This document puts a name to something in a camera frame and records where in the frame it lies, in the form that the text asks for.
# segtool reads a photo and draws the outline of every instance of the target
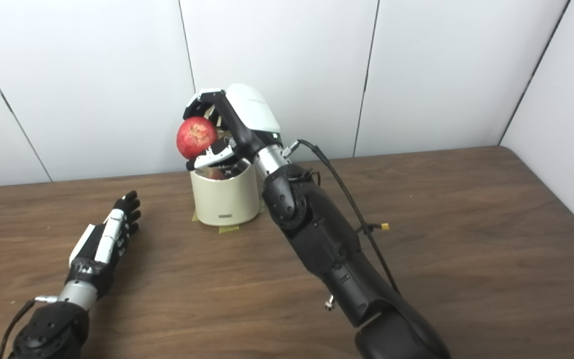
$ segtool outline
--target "wooden table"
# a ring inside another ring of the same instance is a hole
[[[333,164],[367,221],[391,223],[376,240],[454,358],[574,358],[574,216],[512,152]],[[326,171],[322,186],[357,224]],[[358,357],[268,214],[223,234],[191,222],[187,173],[0,187],[0,337],[25,300],[61,291],[87,223],[133,188],[142,229],[91,310],[84,358]]]

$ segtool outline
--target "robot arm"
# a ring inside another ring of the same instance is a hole
[[[280,127],[262,95],[242,84],[227,91],[203,90],[190,101],[184,118],[203,116],[212,106],[212,116],[216,112],[221,126],[232,133],[231,152],[255,164],[264,178],[262,196],[274,223],[305,268],[326,285],[349,322],[362,326],[355,337],[362,357],[449,359],[435,329],[367,260],[358,234],[315,184],[311,170],[289,161],[298,143],[283,148]],[[217,162],[209,151],[201,159],[202,164]]]
[[[119,198],[103,223],[88,225],[70,255],[70,272],[58,296],[38,296],[48,305],[34,311],[14,338],[9,358],[77,359],[87,340],[88,311],[112,286],[114,269],[139,229],[136,191]],[[5,341],[4,336],[0,357]]]

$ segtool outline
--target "black cable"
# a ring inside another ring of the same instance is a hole
[[[329,162],[329,159],[325,156],[325,154],[320,150],[320,148],[318,146],[314,146],[314,145],[312,145],[312,143],[305,141],[305,140],[301,140],[301,139],[299,139],[298,142],[309,147],[312,150],[312,152],[315,153],[316,156],[318,156],[320,161],[323,164],[325,164],[325,166],[327,166],[327,168],[329,168],[329,171],[331,172],[331,174],[333,175],[335,180],[338,182],[338,185],[340,186],[340,188],[344,192],[344,195],[347,197],[347,200],[349,200],[349,203],[351,204],[353,211],[356,213],[356,216],[358,217],[358,220],[360,221],[360,225],[362,226],[362,228],[365,229],[365,234],[367,235],[367,238],[369,239],[369,242],[371,243],[371,247],[373,247],[374,252],[376,252],[378,259],[380,260],[380,264],[382,264],[382,268],[385,270],[385,274],[387,275],[387,278],[389,279],[389,282],[391,283],[391,286],[394,288],[394,290],[397,293],[400,293],[400,290],[398,289],[398,286],[396,285],[396,281],[394,280],[394,276],[391,275],[391,271],[389,270],[389,266],[387,266],[387,262],[385,261],[385,257],[383,257],[382,253],[380,252],[380,248],[378,248],[378,244],[376,243],[376,240],[373,238],[373,235],[371,235],[371,232],[369,231],[369,225],[367,224],[367,222],[365,222],[365,219],[362,217],[362,213],[360,213],[360,210],[358,209],[356,202],[354,202],[353,197],[351,197],[351,193],[349,193],[347,186],[345,186],[344,182],[342,182],[342,178],[340,178],[340,175],[338,175],[338,173],[335,171],[335,168],[333,168],[331,162]]]
[[[25,302],[23,307],[21,307],[21,309],[19,309],[17,314],[10,321],[10,324],[8,325],[8,327],[6,329],[6,332],[4,332],[4,337],[1,340],[0,359],[2,359],[2,357],[4,356],[4,350],[6,350],[6,342],[7,342],[8,337],[10,336],[10,332],[12,332],[12,330],[14,329],[14,325],[30,310],[30,308],[32,308],[32,305],[34,305],[35,302],[36,302],[36,300],[34,300],[34,299],[29,300],[28,302]]]

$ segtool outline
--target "apple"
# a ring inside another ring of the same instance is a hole
[[[207,118],[194,116],[180,125],[176,147],[183,157],[193,160],[217,139],[216,127]]]

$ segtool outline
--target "white cylindrical container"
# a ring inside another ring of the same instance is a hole
[[[228,179],[213,179],[203,170],[189,173],[198,220],[226,226],[248,222],[258,214],[256,170],[253,165],[244,165],[247,168],[242,173]]]

